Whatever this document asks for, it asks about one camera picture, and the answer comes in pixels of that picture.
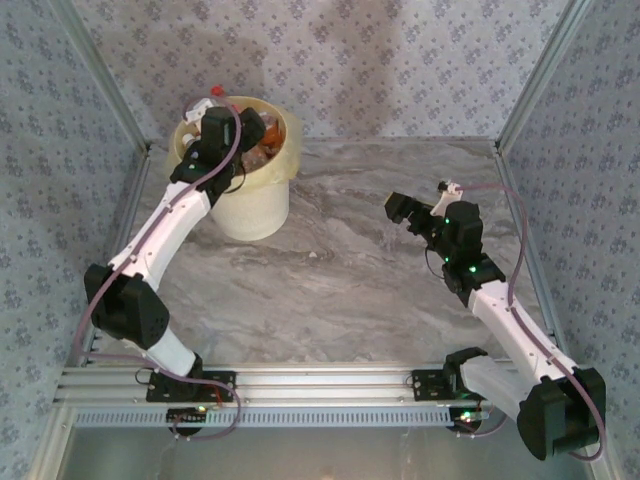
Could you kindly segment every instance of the wall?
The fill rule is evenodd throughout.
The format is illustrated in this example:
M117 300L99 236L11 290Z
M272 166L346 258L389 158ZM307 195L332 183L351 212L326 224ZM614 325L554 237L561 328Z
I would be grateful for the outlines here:
M73 2L149 139L216 83L311 136L495 138L567 0Z
M640 6L597 0L508 155L572 353L640 478Z
M49 4L0 3L0 479L22 479L134 149Z

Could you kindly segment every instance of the black bracket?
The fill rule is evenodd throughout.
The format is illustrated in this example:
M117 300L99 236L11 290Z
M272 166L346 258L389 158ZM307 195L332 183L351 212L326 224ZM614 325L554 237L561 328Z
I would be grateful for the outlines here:
M215 380L236 388L236 372L232 371L203 371L203 380ZM147 387L147 402L149 403L211 403L218 401L218 395L223 403L233 402L233 396L223 388L215 388L211 385L179 382L161 373L153 372L149 378Z
M416 402L429 400L455 400L448 380L440 370L414 370L411 372L413 399Z
M167 414L165 415L165 420L167 423L193 423L193 424L202 424L207 420L207 412L201 412L197 408L170 408L167 410ZM202 427L169 427L169 429L183 437L190 437L191 435L195 435Z

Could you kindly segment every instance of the aluminum frame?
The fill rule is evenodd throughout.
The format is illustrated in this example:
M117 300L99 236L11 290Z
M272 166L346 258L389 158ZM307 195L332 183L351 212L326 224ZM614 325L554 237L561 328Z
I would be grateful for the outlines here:
M570 0L563 10L551 38L538 58L511 115L498 136L496 144L502 155L506 155L515 143L518 134L529 119L529 115L531 115L580 25L582 25L582 20L587 15L592 3L593 0Z

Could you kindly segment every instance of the table surface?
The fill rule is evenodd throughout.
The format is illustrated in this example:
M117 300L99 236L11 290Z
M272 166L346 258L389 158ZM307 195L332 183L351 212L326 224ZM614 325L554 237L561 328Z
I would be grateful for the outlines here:
M134 232L162 197L165 156L152 148ZM307 142L278 232L238 242L207 217L187 236L158 292L171 328L208 364L418 364L469 346L504 356L489 330L429 272L424 240L386 218L390 192L435 202L442 179L499 182L489 142ZM465 199L480 205L485 251L510 275L519 240L504 195L470 192ZM441 261L430 258L439 272ZM542 325L526 268L516 292ZM108 337L94 347L125 352Z

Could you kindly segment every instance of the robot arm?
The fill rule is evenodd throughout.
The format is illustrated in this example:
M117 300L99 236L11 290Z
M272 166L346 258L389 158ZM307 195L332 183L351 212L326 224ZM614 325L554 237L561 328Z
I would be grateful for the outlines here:
M443 368L451 393L477 393L493 402L516 420L525 445L541 460L597 442L598 429L586 402L550 359L572 372L604 419L602 377L593 368L580 369L561 352L517 299L509 305L505 275L482 252L478 205L462 201L456 184L441 182L438 190L442 198L435 207L391 194L385 204L387 217L394 223L408 220L407 230L427 242L425 255L434 251L442 258L449 290L487 325L520 372L514 382L483 350L456 352L447 356Z
M233 117L226 108L208 106L200 113L197 120L201 137L190 143L154 213L107 266L94 264L85 273L85 289L91 300L113 271L130 260L98 302L92 314L93 324L110 336L133 344L165 370L194 378L199 375L202 362L169 328L169 311L156 291L186 236L231 185L241 153L257 144L265 132L259 115L253 109L244 110L240 114L238 152L216 176L184 194L190 184L222 162L235 135ZM167 208L169 211L161 218ZM140 244L139 252L132 256Z

